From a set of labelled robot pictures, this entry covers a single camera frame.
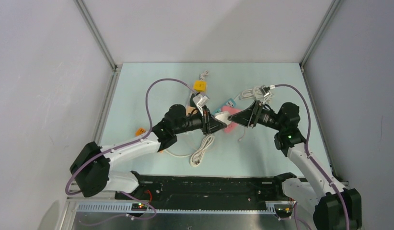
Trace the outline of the beige cube plug adapter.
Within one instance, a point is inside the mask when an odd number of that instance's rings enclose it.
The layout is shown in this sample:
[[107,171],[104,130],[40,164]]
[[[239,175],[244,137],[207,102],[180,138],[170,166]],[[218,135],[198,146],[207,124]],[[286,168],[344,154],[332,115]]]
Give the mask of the beige cube plug adapter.
[[186,108],[186,115],[187,116],[197,114],[198,112],[199,112],[199,110],[197,108],[194,108],[194,107],[191,107],[191,106]]

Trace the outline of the yellow cube plug adapter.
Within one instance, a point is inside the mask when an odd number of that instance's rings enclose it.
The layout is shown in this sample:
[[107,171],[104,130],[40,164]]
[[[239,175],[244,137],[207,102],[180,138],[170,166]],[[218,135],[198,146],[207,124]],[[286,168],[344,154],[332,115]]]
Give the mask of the yellow cube plug adapter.
[[207,89],[207,83],[202,80],[197,80],[197,81],[195,81],[195,83],[193,85],[193,89],[196,92],[205,92]]

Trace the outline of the orange power strip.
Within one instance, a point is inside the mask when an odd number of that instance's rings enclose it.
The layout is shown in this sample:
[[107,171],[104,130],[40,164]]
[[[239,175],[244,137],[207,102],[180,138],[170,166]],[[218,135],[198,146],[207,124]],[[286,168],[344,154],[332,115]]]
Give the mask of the orange power strip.
[[159,142],[158,137],[153,132],[150,132],[148,136],[146,136],[146,134],[147,134],[146,129],[139,128],[136,131],[135,136],[140,138],[140,143],[143,146],[148,147],[150,153],[155,153],[155,152],[162,153],[163,150],[160,149],[161,143]]

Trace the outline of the white plug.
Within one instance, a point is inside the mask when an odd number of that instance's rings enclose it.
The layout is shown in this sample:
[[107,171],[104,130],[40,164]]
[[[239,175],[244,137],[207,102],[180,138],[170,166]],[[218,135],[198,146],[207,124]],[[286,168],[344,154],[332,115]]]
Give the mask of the white plug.
[[222,111],[219,113],[216,113],[214,115],[214,118],[225,123],[227,126],[231,124],[231,121],[229,120],[230,113],[228,111]]

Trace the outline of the white multicolour power strip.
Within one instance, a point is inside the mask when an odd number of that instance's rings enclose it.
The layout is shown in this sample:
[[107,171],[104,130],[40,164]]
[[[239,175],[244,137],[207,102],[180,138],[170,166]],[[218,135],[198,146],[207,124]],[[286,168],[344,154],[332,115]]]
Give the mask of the white multicolour power strip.
[[206,81],[206,77],[207,77],[208,75],[209,75],[209,71],[208,71],[208,70],[202,72],[202,73],[199,75],[199,80],[200,80],[200,81]]

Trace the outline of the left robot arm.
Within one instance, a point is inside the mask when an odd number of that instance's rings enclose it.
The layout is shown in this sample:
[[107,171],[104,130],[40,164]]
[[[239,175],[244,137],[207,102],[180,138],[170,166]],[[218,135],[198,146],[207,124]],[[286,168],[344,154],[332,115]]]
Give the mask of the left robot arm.
[[186,108],[175,104],[151,130],[127,143],[104,147],[94,141],[87,143],[70,167],[72,180],[84,197],[101,191],[119,191],[140,199],[145,186],[138,182],[134,172],[115,171],[119,163],[165,150],[177,142],[177,135],[181,133],[201,130],[204,135],[214,134],[230,124],[229,116],[227,111],[212,115],[205,106],[202,111],[186,115]]

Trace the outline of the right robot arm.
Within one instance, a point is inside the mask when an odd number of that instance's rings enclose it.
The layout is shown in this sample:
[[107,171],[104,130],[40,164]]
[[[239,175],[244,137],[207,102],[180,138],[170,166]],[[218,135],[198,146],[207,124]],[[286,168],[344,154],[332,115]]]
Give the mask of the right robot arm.
[[275,113],[255,101],[245,110],[228,117],[231,122],[244,127],[261,124],[275,129],[276,149],[294,163],[301,171],[308,185],[293,174],[281,174],[272,187],[272,194],[278,200],[287,197],[298,202],[312,214],[318,230],[358,230],[362,227],[361,195],[355,189],[347,189],[328,171],[316,156],[309,151],[308,139],[298,128],[299,107],[284,103]]

